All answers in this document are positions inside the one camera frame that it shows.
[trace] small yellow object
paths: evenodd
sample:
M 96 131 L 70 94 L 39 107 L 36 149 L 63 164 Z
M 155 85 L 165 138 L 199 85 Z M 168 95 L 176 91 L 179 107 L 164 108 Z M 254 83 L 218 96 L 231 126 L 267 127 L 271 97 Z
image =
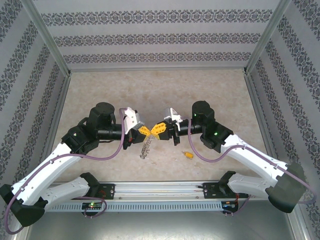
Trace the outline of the small yellow object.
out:
M 183 155 L 186 156 L 187 159 L 193 159 L 194 158 L 194 155 L 191 152 L 183 151 L 182 153 L 183 153 Z
M 139 128 L 139 132 L 143 135 L 145 135 L 145 138 L 143 141 L 147 140 L 148 137 L 151 135 L 150 130 L 146 126 L 142 126 Z
M 151 129 L 151 134 L 155 136 L 158 140 L 160 140 L 159 134 L 163 133 L 166 130 L 166 124 L 161 122 L 156 125 Z

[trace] beige floor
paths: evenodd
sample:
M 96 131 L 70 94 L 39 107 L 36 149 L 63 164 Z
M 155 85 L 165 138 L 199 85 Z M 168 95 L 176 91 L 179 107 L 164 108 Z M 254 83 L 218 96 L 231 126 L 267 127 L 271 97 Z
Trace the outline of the beige floor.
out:
M 198 100 L 210 104 L 218 122 L 265 152 L 240 69 L 73 73 L 55 146 L 68 129 L 87 117 L 90 109 L 99 102 L 114 105 L 117 122 L 117 109 L 131 107 L 138 110 L 146 126 L 151 128 L 163 120 L 166 107 L 173 107 L 180 115 L 189 117 L 192 104 Z M 199 137 L 192 136 L 198 151 L 207 158 L 217 158 L 219 154 L 206 148 Z M 85 172 L 91 172 L 99 181 L 218 180 L 229 170 L 255 176 L 254 172 L 229 157 L 217 163 L 206 163 L 196 156 L 187 159 L 182 151 L 192 152 L 188 138 L 181 137 L 180 141 L 181 144 L 174 146 L 172 139 L 154 140 L 145 159 L 139 157 L 142 143 L 131 145 L 109 161 L 81 159 L 58 181 L 70 181 Z M 101 144 L 88 155 L 109 156 L 118 144 L 118 141 Z

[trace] damask pattern wall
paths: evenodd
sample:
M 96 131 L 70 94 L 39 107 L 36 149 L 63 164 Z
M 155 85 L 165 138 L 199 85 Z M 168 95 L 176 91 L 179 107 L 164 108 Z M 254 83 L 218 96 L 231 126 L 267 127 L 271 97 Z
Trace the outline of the damask pattern wall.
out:
M 244 67 L 279 0 L 35 0 L 72 71 Z
M 0 0 L 0 186 L 42 159 L 65 77 L 18 0 Z M 0 239 L 5 202 L 0 200 Z
M 320 0 L 293 0 L 251 72 L 278 158 L 301 164 L 318 195 L 319 36 Z M 320 239 L 319 206 L 302 206 L 312 239 Z

